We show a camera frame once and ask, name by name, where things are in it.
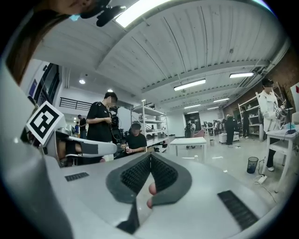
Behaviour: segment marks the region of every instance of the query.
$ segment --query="white ceiling panel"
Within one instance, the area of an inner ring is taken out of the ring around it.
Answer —
[[[113,4],[129,7],[135,2]],[[97,75],[107,85],[170,110],[221,97],[235,99],[245,91],[243,85],[254,85],[259,78],[229,75],[262,71],[287,39],[277,18],[254,3],[170,1],[145,16],[129,28],[115,21],[99,28],[96,18],[66,20],[45,37],[36,57],[94,71],[100,84]],[[202,78],[203,85],[173,89]]]

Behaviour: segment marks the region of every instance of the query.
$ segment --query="black gripper pad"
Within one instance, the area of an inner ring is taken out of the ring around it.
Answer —
[[[153,206],[176,203],[192,184],[191,174],[186,168],[154,152],[151,153],[151,173],[157,189],[152,198]]]
[[[150,172],[157,189],[152,198],[153,205],[177,202],[192,184],[187,169],[157,153],[146,153],[112,170],[106,178],[106,186],[117,201],[132,204]]]
[[[150,153],[112,170],[106,178],[106,186],[114,198],[132,204],[150,175]]]

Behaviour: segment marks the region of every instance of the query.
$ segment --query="man in black shirt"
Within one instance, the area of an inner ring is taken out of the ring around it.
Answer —
[[[108,109],[114,107],[117,102],[114,92],[107,92],[102,102],[94,102],[87,115],[88,134],[87,139],[100,142],[111,142],[112,133],[110,129],[111,118]],[[104,156],[106,161],[113,160],[113,155]]]
[[[243,116],[243,137],[248,139],[249,136],[249,114],[246,111],[246,108],[242,106],[242,116]]]
[[[134,153],[143,152],[147,146],[146,138],[143,134],[140,133],[141,125],[134,123],[131,126],[131,133],[126,137],[126,143],[128,143],[129,148],[126,149],[126,152],[121,153],[117,158],[122,158]]]
[[[82,115],[78,115],[80,120],[80,138],[86,140],[86,119],[82,117]]]

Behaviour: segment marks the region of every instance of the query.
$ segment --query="ceiling light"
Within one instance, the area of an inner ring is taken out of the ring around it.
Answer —
[[[213,107],[213,108],[208,108],[208,110],[217,109],[217,108],[219,108],[219,107],[217,106],[217,107]]]
[[[188,112],[187,114],[194,114],[194,113],[198,113],[198,111]]]
[[[182,90],[182,89],[185,89],[185,88],[189,88],[189,87],[192,87],[192,86],[196,86],[196,85],[199,85],[199,84],[204,84],[205,82],[206,82],[205,79],[198,80],[198,81],[194,81],[194,82],[191,82],[191,83],[187,83],[187,84],[183,84],[183,85],[180,85],[180,86],[176,86],[173,89],[175,91],[179,91],[179,90]]]
[[[219,101],[224,101],[224,100],[229,100],[229,98],[225,98],[225,99],[218,99],[218,100],[214,100],[213,102],[219,102]]]
[[[193,108],[193,107],[197,107],[197,106],[200,106],[200,104],[199,105],[187,106],[187,107],[184,107],[184,109]]]
[[[116,19],[116,21],[123,28],[125,28],[136,18],[140,17],[142,14],[168,1],[170,0],[139,0],[138,2],[130,6],[122,15],[120,15]]]
[[[251,77],[253,76],[253,72],[246,72],[246,73],[236,73],[236,74],[230,74],[229,78],[238,78],[238,77]]]

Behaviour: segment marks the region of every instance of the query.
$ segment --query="seated man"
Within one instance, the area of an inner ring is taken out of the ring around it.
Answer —
[[[126,157],[128,155],[144,152],[147,146],[146,138],[143,134],[140,133],[141,125],[138,123],[134,123],[131,126],[131,134],[126,137],[126,143],[128,143],[128,147],[126,149],[126,144],[123,144],[121,147],[126,149],[125,152],[120,153],[117,158]]]

